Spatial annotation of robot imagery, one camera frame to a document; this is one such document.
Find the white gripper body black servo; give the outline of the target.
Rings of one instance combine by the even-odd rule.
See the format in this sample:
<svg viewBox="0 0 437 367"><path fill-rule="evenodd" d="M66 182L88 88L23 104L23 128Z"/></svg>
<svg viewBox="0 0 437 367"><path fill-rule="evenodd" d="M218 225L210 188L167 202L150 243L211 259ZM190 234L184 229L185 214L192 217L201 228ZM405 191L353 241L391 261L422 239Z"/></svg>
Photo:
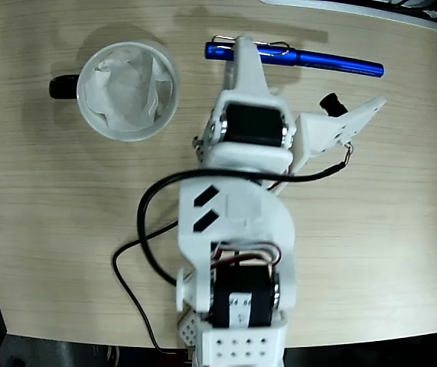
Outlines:
<svg viewBox="0 0 437 367"><path fill-rule="evenodd" d="M204 130L204 167L287 171L296 132L284 99L269 91L223 90Z"/></svg>

